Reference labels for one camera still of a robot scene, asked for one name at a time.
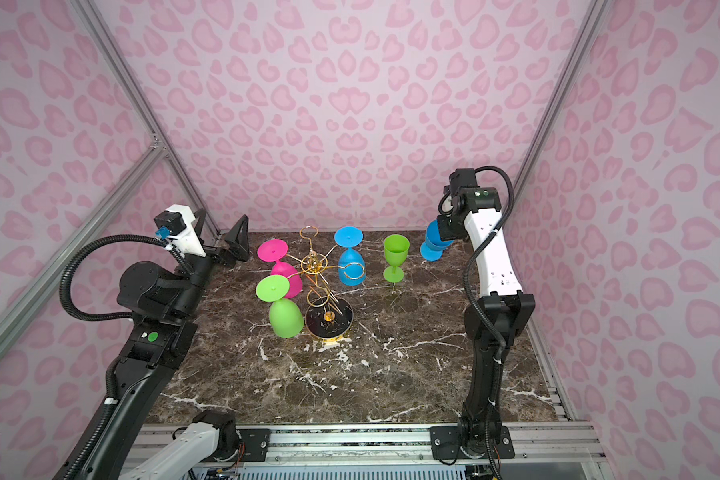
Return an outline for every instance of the green wine glass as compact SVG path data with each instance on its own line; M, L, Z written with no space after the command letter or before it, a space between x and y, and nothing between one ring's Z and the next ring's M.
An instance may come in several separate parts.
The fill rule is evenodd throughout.
M290 283L282 275L270 275L256 285L256 296L269 307L269 324L275 335L283 339L297 336L304 328L304 316L297 304L283 298L288 293Z
M384 279L389 283L397 283L405 276L402 265L408 258L411 242L403 235L394 234L384 239L384 258L390 265L384 269Z

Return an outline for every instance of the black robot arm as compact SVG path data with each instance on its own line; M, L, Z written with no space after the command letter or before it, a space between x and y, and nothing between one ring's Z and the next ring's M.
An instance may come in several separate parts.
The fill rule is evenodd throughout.
M504 178L508 188L504 212L497 189L478 184L476 174L485 170ZM457 458L488 458L492 473L500 478L494 454L500 452L502 458L514 456L509 431L502 426L499 413L501 377L514 339L522 333L534 310L534 296L523 293L504 242L502 226L514 204L514 189L507 174L492 166L463 168L456 169L449 180L438 207L438 230L442 240L469 238L474 247L463 272L469 300L464 327L474 346L474 364L457 438L450 444L433 446L433 454L454 462ZM448 199L450 210L444 208ZM479 294L473 291L469 279L474 265L480 275Z
M195 216L199 218L193 230ZM81 249L86 254L65 269L60 296L67 301L62 304L69 314L88 321L132 318L134 329L106 370L105 399L54 480L111 480L120 475L146 416L190 349L197 331L192 320L213 267L232 268L237 261L248 260L247 216L223 237L229 248L202 244L204 218L204 210L193 214L188 207L176 205L155 217L159 227L155 244L171 250L180 266L173 273L146 261L128 267L120 278L117 302L130 312L96 318L71 302L72 275L95 248ZM109 238L96 242L108 244Z

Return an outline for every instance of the aluminum frame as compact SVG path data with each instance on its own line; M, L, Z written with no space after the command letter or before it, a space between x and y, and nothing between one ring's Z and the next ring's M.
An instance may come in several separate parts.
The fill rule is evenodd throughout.
M547 143L547 139L554 129L555 121L560 116L560 111L563 110L565 99L574 86L574 83L576 83L576 78L579 72L581 72L581 67L592 49L592 44L595 42L597 34L605 24L608 12L613 4L614 0L592 0L592 3L588 7L584 21L579 28L579 33L563 64L559 80L554 86L550 100L547 103L547 108L541 116L539 126L534 132L534 137L530 141L528 152L520 165L518 176L515 178L515 198L520 198L522 195L530 172L533 170L541 156L541 152L544 150L544 145Z
M206 209L206 225L210 228L214 239L219 238L221 232L219 225L212 218L205 201L203 201L200 196L200 192L195 187L186 170L184 170L176 149L173 147L170 139L168 139L162 125L160 125L160 122L157 120L157 116L152 110L149 101L146 100L146 96L141 90L136 76L130 70L128 63L126 63L125 57L117 46L114 36L106 25L94 0L70 0L70 3L77 11L80 20L99 48L99 52L104 56L104 60L106 60L110 66L110 70L120 83L125 95L133 104L135 112L139 115L146 129L151 133L152 139L158 144L162 144L166 149L166 157L170 162L173 173L190 196L190 200L192 200L195 207Z
M517 462L607 462L600 440L590 422L510 422L516 457L502 463ZM455 423L355 425L255 425L270 428L269 450L265 462L245 463L246 468L271 466L434 466L429 428L456 427ZM144 425L126 459L132 468L155 455L171 442L171 433L180 425ZM488 460L459 460L457 465L480 465ZM207 463L203 467L230 466Z
M544 381L547 383L547 390L549 390L550 397L552 398L553 408L557 417L560 420L578 420L578 411L573 403L571 403L565 388L560 381L560 373L557 371L557 367L552 361L552 353L550 352L547 341L544 336L541 335L534 317L531 316L528 320L528 324L525 327L526 334L530 338L530 344L534 348L534 354L536 360L541 367L541 373L544 376Z
M165 157L160 143L138 160L123 180L102 200L84 224L48 260L27 290L0 315L0 360L19 339L48 299L56 292L59 276L77 251L101 235L114 216L144 182L158 161Z

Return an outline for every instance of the plastic wine glass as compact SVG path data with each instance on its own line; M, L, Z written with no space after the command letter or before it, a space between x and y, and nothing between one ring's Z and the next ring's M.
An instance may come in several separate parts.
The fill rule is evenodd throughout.
M269 307L269 325L275 335L283 339L297 336L304 328L304 316L298 305L284 298L291 284L282 275L270 275L256 285L256 296Z
M355 286L365 280L365 260L353 249L362 242L362 231L354 226L338 229L334 240L347 250L338 258L338 279L345 285Z
M404 273L400 265L408 258L411 242L403 235L394 234L384 239L384 258L390 265L384 269L384 279L389 283L403 280Z
M424 242L421 248L419 248L419 251L422 252L424 260L435 262L440 260L440 257L443 255L443 250L448 248L452 243L452 240L442 240L440 238L438 222L435 220L427 226L427 233L424 236Z
M288 254L288 244L285 241L279 238L268 240L259 247L256 254L261 261L275 262L271 274L282 275L288 279L290 287L285 295L286 298L293 298L301 293L304 289L304 283L298 274L298 270L293 265L280 261L281 258Z

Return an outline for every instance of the wine glass base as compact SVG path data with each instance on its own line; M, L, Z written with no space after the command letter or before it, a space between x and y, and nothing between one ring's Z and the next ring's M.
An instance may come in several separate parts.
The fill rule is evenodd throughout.
M325 301L325 297L321 297L317 304ZM327 308L322 306L309 306L305 318L307 330L314 337L325 342L334 342L341 338L349 327L352 326L352 318L354 314L352 307L344 299L338 299L333 305L328 304Z
M389 283L397 283L403 280L405 273L399 266L388 266L384 269L384 280Z

